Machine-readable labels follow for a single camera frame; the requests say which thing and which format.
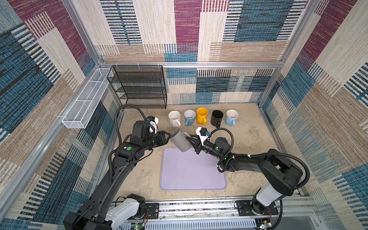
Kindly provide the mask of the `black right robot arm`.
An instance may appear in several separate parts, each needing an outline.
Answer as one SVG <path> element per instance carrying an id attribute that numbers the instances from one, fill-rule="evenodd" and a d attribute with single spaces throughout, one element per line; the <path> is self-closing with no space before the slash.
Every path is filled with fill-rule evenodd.
<path id="1" fill-rule="evenodd" d="M 310 172 L 307 165 L 299 158 L 270 149 L 261 154 L 235 154 L 232 146 L 225 138 L 217 138 L 215 143 L 206 138 L 204 141 L 198 135 L 187 137 L 195 152 L 205 152 L 219 159 L 219 172 L 252 171 L 261 172 L 268 183 L 259 189 L 250 202 L 255 214 L 263 214 L 273 202 L 291 196 L 294 191 L 304 186 Z"/>

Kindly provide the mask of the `teal dotted floral mug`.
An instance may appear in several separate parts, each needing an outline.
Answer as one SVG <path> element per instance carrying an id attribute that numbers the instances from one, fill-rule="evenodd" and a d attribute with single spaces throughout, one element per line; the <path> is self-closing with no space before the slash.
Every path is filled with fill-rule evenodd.
<path id="1" fill-rule="evenodd" d="M 186 110 L 184 112 L 185 117 L 185 126 L 189 127 L 192 126 L 196 119 L 196 112 L 194 110 Z"/>

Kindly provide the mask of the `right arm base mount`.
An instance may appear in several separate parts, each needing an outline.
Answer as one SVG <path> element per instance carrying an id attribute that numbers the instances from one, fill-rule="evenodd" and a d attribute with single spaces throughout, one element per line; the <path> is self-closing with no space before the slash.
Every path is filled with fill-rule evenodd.
<path id="1" fill-rule="evenodd" d="M 237 209 L 239 216 L 262 216 L 269 214 L 277 216 L 279 214 L 275 202 L 272 202 L 271 205 L 266 207 L 256 200 L 243 199 L 236 200 L 234 207 Z"/>

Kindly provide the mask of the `black mug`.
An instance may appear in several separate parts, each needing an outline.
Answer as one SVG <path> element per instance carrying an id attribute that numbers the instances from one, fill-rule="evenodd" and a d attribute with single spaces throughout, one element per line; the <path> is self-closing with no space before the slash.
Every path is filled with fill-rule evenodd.
<path id="1" fill-rule="evenodd" d="M 220 110 L 214 110 L 211 115 L 210 123 L 216 128 L 220 128 L 223 119 L 223 112 Z"/>

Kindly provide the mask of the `light blue mug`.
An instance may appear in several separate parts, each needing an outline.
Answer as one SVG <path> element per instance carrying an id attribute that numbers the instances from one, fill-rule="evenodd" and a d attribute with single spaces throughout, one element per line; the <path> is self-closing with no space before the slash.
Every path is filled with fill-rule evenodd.
<path id="1" fill-rule="evenodd" d="M 235 126 L 236 120 L 239 116 L 239 113 L 236 110 L 230 109 L 226 112 L 225 123 L 228 126 Z"/>

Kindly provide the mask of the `white pink mug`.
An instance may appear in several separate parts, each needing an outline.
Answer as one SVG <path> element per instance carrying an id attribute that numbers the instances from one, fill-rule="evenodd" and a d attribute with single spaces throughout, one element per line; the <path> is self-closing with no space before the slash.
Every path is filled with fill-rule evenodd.
<path id="1" fill-rule="evenodd" d="M 180 122 L 181 114 L 180 114 L 180 112 L 171 111 L 168 114 L 168 118 L 169 118 L 169 121 L 170 121 L 170 125 L 172 127 L 180 127 L 181 126 L 181 122 Z"/>

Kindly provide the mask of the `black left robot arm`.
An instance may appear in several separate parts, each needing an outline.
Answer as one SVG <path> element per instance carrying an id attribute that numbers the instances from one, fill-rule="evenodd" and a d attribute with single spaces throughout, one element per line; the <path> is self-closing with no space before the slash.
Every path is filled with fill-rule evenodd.
<path id="1" fill-rule="evenodd" d="M 63 221 L 67 230 L 117 230 L 129 218 L 147 216 L 145 198 L 130 194 L 124 202 L 110 209 L 126 177 L 143 158 L 145 151 L 168 143 L 171 135 L 158 131 L 157 118 L 149 116 L 133 125 L 130 139 L 122 142 L 108 156 L 108 171 L 87 201 Z"/>

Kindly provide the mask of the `grey mug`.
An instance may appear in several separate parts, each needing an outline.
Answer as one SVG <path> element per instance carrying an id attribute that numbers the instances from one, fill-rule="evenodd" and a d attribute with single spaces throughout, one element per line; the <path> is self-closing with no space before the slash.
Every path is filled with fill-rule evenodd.
<path id="1" fill-rule="evenodd" d="M 190 137 L 188 133 L 182 132 L 180 129 L 176 129 L 171 134 L 170 140 L 181 152 L 186 152 L 192 147 L 187 137 Z"/>

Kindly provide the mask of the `yellow mug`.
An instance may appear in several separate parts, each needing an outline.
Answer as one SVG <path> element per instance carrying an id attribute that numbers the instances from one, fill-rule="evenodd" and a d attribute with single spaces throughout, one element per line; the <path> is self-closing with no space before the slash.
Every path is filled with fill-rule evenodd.
<path id="1" fill-rule="evenodd" d="M 208 117 L 208 110 L 204 107 L 200 107 L 196 111 L 196 121 L 199 124 L 206 125 Z"/>

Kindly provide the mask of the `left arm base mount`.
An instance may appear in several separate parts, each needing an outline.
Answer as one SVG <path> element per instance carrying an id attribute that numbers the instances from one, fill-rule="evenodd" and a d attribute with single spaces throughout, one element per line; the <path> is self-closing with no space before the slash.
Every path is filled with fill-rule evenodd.
<path id="1" fill-rule="evenodd" d="M 130 194 L 127 196 L 127 198 L 135 199 L 139 203 L 137 214 L 129 219 L 131 220 L 158 219 L 160 207 L 159 203 L 152 203 L 152 202 L 147 203 L 144 197 L 136 194 Z"/>

